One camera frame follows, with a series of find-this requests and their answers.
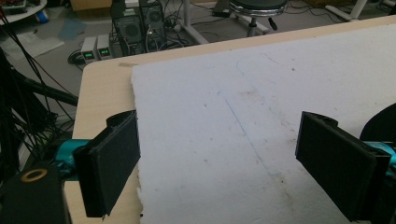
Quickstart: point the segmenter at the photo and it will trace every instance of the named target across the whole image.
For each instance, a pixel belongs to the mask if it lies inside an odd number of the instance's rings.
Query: orange ring
[[[29,175],[33,174],[33,173],[40,173],[39,175],[35,175],[34,177],[29,177]],[[47,169],[34,169],[31,170],[29,172],[27,172],[26,174],[24,174],[21,177],[21,181],[25,182],[25,183],[30,183],[30,182],[34,182],[37,181],[38,179],[42,178],[43,176],[45,176],[48,173]]]

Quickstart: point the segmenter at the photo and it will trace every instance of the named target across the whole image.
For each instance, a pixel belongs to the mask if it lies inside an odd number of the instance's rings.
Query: gray floor
[[[247,25],[235,18],[212,17],[212,9],[215,3],[201,4],[200,6],[191,6],[191,24],[198,30],[209,42],[226,41],[236,38],[245,38]],[[171,11],[178,9],[178,4],[173,3],[172,7],[166,10],[169,14]],[[350,11],[352,7],[342,7],[344,11]],[[45,70],[59,82],[63,87],[78,95],[82,71],[75,65],[68,63],[67,59],[70,54],[81,48],[83,40],[87,36],[97,36],[109,34],[112,30],[111,19],[109,16],[84,18],[82,19],[71,8],[52,7],[47,8],[49,22],[39,23],[34,17],[16,21],[12,23],[17,34],[32,32],[42,38],[58,37],[64,45],[53,49],[35,59],[45,68]],[[361,20],[375,17],[387,16],[389,8],[378,5],[378,3],[369,3],[361,13]],[[303,1],[290,1],[287,12],[275,17],[274,20],[278,26],[277,31],[271,31],[270,34],[287,32],[292,30],[301,30],[311,27],[319,27],[342,22],[339,18],[322,8],[309,8]],[[267,19],[259,19],[263,25],[270,27]],[[176,36],[176,32],[170,32],[169,35]],[[187,39],[193,45],[193,41],[183,32],[179,33],[180,37]],[[0,40],[7,37],[0,34]],[[16,69],[26,77],[37,80],[32,69],[26,60],[14,60],[8,57],[8,60]],[[42,76],[47,85],[60,89],[60,87],[44,72]],[[51,103],[52,111],[62,115],[64,112],[59,106]],[[67,113],[74,114],[74,106],[65,105]]]

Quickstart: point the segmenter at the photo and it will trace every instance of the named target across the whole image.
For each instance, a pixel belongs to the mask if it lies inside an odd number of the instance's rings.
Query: wooden table
[[[130,80],[132,67],[136,64],[154,63],[230,49],[244,49],[393,23],[396,23],[396,17],[384,17],[92,63],[85,68],[83,73],[73,138],[92,139],[106,127],[106,118],[134,109],[134,92]],[[142,205],[137,196],[139,188],[137,175],[138,167],[130,176],[110,217],[105,218],[105,223],[139,223]],[[64,190],[74,223],[102,223],[101,218],[85,217],[78,182],[66,182]]]

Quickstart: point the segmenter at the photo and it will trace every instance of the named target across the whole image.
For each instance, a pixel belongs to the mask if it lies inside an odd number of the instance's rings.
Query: stool
[[[247,36],[253,36],[258,17],[269,17],[271,27],[277,30],[271,17],[282,14],[287,4],[288,0],[230,0],[230,10],[237,15],[251,18]]]

